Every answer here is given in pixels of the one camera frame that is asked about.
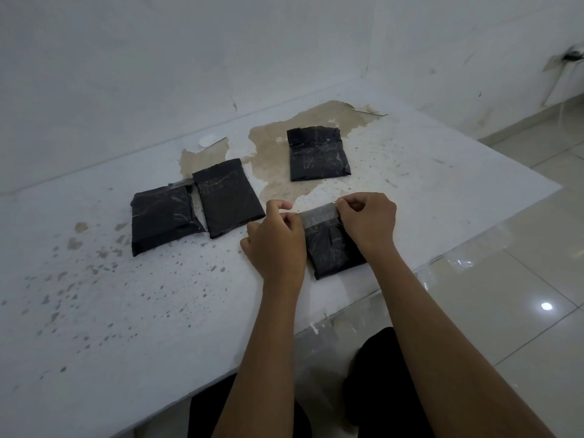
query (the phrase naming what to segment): white table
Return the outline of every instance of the white table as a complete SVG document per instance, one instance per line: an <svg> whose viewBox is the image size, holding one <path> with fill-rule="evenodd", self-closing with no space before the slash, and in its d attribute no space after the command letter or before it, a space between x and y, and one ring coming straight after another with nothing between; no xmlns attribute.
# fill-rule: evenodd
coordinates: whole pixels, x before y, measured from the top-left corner
<svg viewBox="0 0 584 438"><path fill-rule="evenodd" d="M239 251L245 228L132 257L130 201L179 180L181 151L201 150L199 139L228 137L227 158L245 157L250 129L329 100L387 116L343 138L353 175L323 181L294 209L385 192L412 269L559 188L356 80L4 196L0 436L108 437L237 367L260 300ZM376 289L367 265L320 281L307 272L296 331Z"/></svg>

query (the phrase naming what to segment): brown stain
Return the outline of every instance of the brown stain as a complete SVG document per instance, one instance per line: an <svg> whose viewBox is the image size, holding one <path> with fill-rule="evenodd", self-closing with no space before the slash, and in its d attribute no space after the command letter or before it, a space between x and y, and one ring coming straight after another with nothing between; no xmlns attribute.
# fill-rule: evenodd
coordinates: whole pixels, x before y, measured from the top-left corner
<svg viewBox="0 0 584 438"><path fill-rule="evenodd" d="M289 120L252 128L249 139L255 144L256 153L241 161L250 162L253 175L268 183L259 194L260 200L266 202L279 198L294 203L298 197L312 192L323 180L290 181L287 130L310 126L335 127L338 123L340 136L346 138L353 129L380 118L372 113L355 111L349 103L332 100L300 112Z"/></svg>
<svg viewBox="0 0 584 438"><path fill-rule="evenodd" d="M78 234L80 234L81 232L85 232L87 229L89 229L87 227L87 223L78 222L77 224L75 224L75 232L77 232Z"/></svg>
<svg viewBox="0 0 584 438"><path fill-rule="evenodd" d="M227 137L196 154L183 149L179 160L180 174L183 178L192 178L195 172L225 161L228 150L229 138Z"/></svg>
<svg viewBox="0 0 584 438"><path fill-rule="evenodd" d="M72 236L69 238L69 242L67 243L67 249L69 250L77 250L83 245L82 241L77 241L77 238Z"/></svg>

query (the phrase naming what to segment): black plastic-wrapped package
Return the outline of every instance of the black plastic-wrapped package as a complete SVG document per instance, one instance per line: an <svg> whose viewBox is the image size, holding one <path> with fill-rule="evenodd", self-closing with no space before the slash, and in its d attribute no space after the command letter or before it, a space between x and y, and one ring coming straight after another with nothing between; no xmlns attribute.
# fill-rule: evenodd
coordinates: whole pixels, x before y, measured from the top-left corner
<svg viewBox="0 0 584 438"><path fill-rule="evenodd" d="M193 211L192 190L191 184L179 182L134 195L132 255L205 231Z"/></svg>
<svg viewBox="0 0 584 438"><path fill-rule="evenodd" d="M291 181L351 175L340 131L336 127L296 128L287 134Z"/></svg>
<svg viewBox="0 0 584 438"><path fill-rule="evenodd" d="M266 216L239 158L193 174L211 238Z"/></svg>
<svg viewBox="0 0 584 438"><path fill-rule="evenodd" d="M366 263L357 245L345 231L334 203L302 212L300 218L308 258L314 266L316 279Z"/></svg>

